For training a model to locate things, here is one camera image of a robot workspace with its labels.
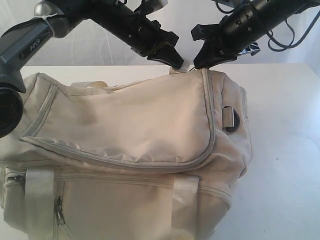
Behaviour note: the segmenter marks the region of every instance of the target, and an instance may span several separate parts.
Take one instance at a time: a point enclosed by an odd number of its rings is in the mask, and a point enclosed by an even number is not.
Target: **bag pocket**
[[[24,201],[25,173],[6,177],[6,202]],[[174,176],[55,173],[54,239],[167,240],[172,234]],[[210,236],[231,206],[228,185],[200,182],[197,195],[197,240]],[[5,209],[8,215],[16,212]]]
[[[77,94],[78,88],[40,74],[36,86],[50,82],[47,95],[39,99],[34,91],[26,101],[28,109],[43,104],[20,140],[41,148],[46,158],[92,170],[196,169],[215,143],[210,74],[203,69],[168,75],[97,94],[86,94],[88,88]]]

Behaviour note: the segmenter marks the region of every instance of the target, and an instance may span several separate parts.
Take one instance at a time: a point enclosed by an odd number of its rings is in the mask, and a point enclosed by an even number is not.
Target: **white backdrop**
[[[33,17],[33,8],[40,0],[0,0],[0,34],[9,27]],[[135,9],[140,0],[128,0],[128,7]],[[306,30],[318,8],[309,9],[289,19],[296,30],[297,39]],[[149,16],[157,19],[166,31],[173,31],[179,37],[178,52],[194,59],[203,42],[193,42],[190,31],[196,24],[218,23],[224,15],[211,0],[169,0],[162,10]],[[289,43],[292,35],[285,24],[274,31],[275,37]],[[320,21],[308,38],[295,49],[286,52],[272,52],[268,49],[268,39],[258,41],[262,50],[254,57],[243,56],[236,63],[295,63],[303,62],[320,76]],[[30,66],[68,65],[154,65],[130,50],[130,47],[91,20],[82,22],[67,37],[51,39],[28,63]]]

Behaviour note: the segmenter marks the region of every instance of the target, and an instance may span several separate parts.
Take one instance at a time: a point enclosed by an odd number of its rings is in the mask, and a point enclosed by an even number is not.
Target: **wire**
[[[295,41],[296,32],[295,32],[295,30],[293,29],[293,27],[288,23],[288,19],[285,20],[285,24],[288,26],[288,28],[289,28],[290,31],[292,32],[292,41],[291,41],[291,42],[289,43],[289,45],[288,45],[288,46],[291,46],[291,45],[294,43],[294,41]],[[271,34],[272,37],[274,36],[274,32],[273,32],[272,30],[270,31],[270,34]],[[272,50],[272,51],[274,51],[274,52],[278,52],[278,53],[279,53],[279,52],[284,52],[284,51],[287,50],[287,48],[277,49],[277,48],[272,47],[272,46],[271,46],[271,38],[270,38],[269,41],[268,41],[268,47],[269,47],[270,50]]]
[[[308,34],[310,33],[311,29],[315,26],[316,22],[318,21],[318,19],[320,18],[320,11],[317,13],[317,15],[315,16],[315,18],[312,20],[312,22],[310,23],[309,27],[307,28],[307,30],[304,32],[304,34],[302,35],[302,37],[299,39],[299,41],[297,41],[295,44],[289,44],[289,45],[284,45],[280,42],[278,42],[274,37],[273,37],[273,33],[270,34],[269,32],[267,32],[267,36],[270,38],[270,40],[272,42],[274,42],[274,44],[276,44],[278,47],[283,48],[284,51],[287,49],[293,49],[296,48],[297,46],[299,46],[308,36]]]
[[[58,19],[58,18],[66,18],[66,17],[67,17],[66,15],[54,15],[54,16],[48,17],[47,19]],[[15,26],[9,28],[7,31],[5,31],[4,34],[2,34],[1,37],[3,37],[4,35],[7,35],[8,33],[12,32],[14,30],[17,30],[17,29],[20,29],[20,28],[23,28],[23,27],[27,27],[27,26],[30,26],[32,24],[40,23],[42,21],[44,21],[42,18],[37,17],[37,18],[33,18],[33,19],[29,20],[29,21],[21,22],[21,23],[15,25]]]
[[[235,9],[232,9],[231,11],[225,11],[225,10],[223,10],[223,9],[219,6],[218,0],[215,0],[215,5],[216,5],[216,8],[217,8],[221,13],[223,13],[223,14],[232,14],[232,13],[235,11]]]

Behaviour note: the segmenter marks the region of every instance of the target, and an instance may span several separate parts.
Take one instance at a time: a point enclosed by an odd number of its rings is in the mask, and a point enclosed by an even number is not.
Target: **beige bag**
[[[235,82],[202,69],[104,88],[43,73],[25,84],[22,120],[0,139],[11,227],[31,240],[210,238],[252,159]]]

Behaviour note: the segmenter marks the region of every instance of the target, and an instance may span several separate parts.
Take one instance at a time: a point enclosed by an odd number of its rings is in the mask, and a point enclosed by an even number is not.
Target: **white surface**
[[[254,158],[212,240],[318,240],[320,236],[320,79],[305,64],[232,64],[247,90]],[[166,66],[25,67],[58,81],[110,86],[168,73]],[[0,220],[1,239],[25,240]]]
[[[8,28],[33,17],[35,4],[40,0],[0,0],[0,34]],[[127,6],[135,9],[141,0],[128,0]],[[319,7],[294,15],[289,23],[296,31],[296,41],[305,32]],[[194,59],[203,41],[194,42],[190,31],[196,24],[218,24],[224,15],[211,0],[169,0],[168,5],[148,17],[157,19],[166,31],[173,31],[179,37],[176,49],[188,59]],[[317,23],[307,39],[298,47],[285,52],[268,49],[268,38],[258,41],[261,52],[254,57],[240,57],[236,63],[308,63],[320,76],[320,23]],[[274,31],[274,37],[284,44],[292,34],[283,23]],[[155,65],[153,61],[141,58],[130,47],[104,30],[86,20],[67,37],[50,40],[29,62],[31,66],[90,66],[90,65]]]

